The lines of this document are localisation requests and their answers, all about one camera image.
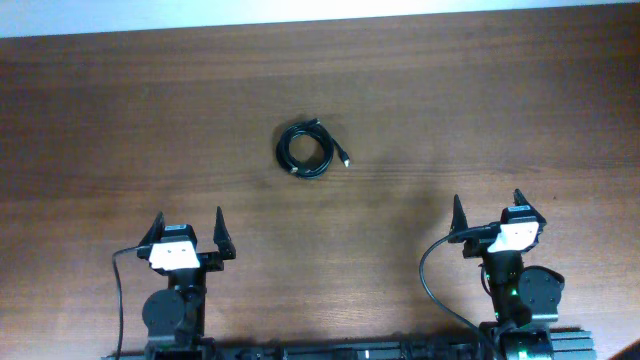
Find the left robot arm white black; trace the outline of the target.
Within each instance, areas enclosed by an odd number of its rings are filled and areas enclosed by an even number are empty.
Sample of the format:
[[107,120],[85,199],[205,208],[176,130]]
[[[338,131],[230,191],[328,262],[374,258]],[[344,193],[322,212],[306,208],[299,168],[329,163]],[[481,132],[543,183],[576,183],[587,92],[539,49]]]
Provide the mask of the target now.
[[210,360],[215,340],[204,336],[206,277],[236,258],[223,212],[216,210],[212,252],[197,251],[189,224],[167,225],[159,213],[139,243],[136,255],[167,278],[168,285],[148,297],[142,309],[147,328],[146,359]]

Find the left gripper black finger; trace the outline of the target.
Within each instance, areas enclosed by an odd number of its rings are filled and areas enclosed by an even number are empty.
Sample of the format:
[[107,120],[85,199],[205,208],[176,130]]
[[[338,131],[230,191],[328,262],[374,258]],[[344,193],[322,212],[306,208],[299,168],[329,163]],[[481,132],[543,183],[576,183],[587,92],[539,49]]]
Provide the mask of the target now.
[[139,247],[150,247],[155,243],[158,243],[162,238],[163,231],[165,229],[165,218],[162,211],[159,211],[156,215],[151,227],[139,242]]
[[222,209],[217,207],[213,234],[213,242],[223,260],[234,260],[236,258],[236,248],[227,230]]

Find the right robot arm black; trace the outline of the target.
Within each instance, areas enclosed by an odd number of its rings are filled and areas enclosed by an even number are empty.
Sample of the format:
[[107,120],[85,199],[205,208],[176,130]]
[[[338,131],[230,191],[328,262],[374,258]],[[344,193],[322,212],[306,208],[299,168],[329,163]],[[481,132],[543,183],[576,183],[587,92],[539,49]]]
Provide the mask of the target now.
[[465,259],[481,260],[483,287],[495,316],[477,329],[486,356],[551,359],[549,327],[558,320],[565,279],[552,269],[524,264],[524,254],[538,245],[547,221],[518,189],[513,202],[499,220],[471,227],[455,196],[447,241],[461,243]]

